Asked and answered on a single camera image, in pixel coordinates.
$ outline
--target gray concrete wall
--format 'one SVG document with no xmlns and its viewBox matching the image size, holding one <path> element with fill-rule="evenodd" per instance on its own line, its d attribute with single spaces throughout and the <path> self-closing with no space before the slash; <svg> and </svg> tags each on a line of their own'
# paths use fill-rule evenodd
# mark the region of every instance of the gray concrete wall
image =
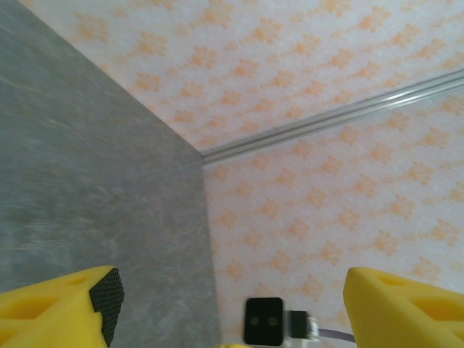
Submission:
<svg viewBox="0 0 464 348">
<path fill-rule="evenodd" d="M 200 156 L 16 1 L 0 0 L 0 291 L 119 267 L 112 347 L 219 341 Z"/>
</svg>

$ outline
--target black camera module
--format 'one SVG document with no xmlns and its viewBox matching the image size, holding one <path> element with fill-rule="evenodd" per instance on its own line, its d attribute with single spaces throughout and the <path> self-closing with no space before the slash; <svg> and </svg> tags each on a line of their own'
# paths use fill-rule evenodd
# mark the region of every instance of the black camera module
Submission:
<svg viewBox="0 0 464 348">
<path fill-rule="evenodd" d="M 244 342 L 252 346 L 283 345 L 283 300 L 279 297 L 248 299 L 245 304 Z"/>
</svg>

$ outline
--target patterned wallpaper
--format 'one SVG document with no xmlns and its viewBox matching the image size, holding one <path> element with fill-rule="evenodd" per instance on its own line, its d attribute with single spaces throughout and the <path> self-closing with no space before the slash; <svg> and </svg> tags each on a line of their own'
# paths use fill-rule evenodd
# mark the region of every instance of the patterned wallpaper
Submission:
<svg viewBox="0 0 464 348">
<path fill-rule="evenodd" d="M 205 174 L 225 341 L 241 341 L 253 296 L 350 331 L 342 288 L 352 266 L 463 292 L 464 90 Z"/>
<path fill-rule="evenodd" d="M 22 0 L 197 149 L 464 67 L 461 0 Z"/>
</svg>

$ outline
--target metal trim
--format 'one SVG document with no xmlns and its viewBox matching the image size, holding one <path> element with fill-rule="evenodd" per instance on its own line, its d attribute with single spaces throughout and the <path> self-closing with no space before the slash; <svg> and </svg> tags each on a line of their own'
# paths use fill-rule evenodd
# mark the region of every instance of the metal trim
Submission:
<svg viewBox="0 0 464 348">
<path fill-rule="evenodd" d="M 464 88 L 464 70 L 208 149 L 202 152 L 203 163 L 208 165 L 240 154 L 264 149 L 284 141 L 323 131 L 379 112 L 403 107 L 459 88 Z"/>
</svg>

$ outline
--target gray wire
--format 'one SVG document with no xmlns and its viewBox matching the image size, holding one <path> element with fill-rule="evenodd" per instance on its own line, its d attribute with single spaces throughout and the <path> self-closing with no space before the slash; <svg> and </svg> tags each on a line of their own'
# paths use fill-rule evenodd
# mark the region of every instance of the gray wire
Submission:
<svg viewBox="0 0 464 348">
<path fill-rule="evenodd" d="M 355 337 L 352 334 L 337 330 L 329 330 L 327 328 L 319 329 L 319 337 L 327 337 L 329 339 L 342 339 L 343 341 L 356 343 Z"/>
</svg>

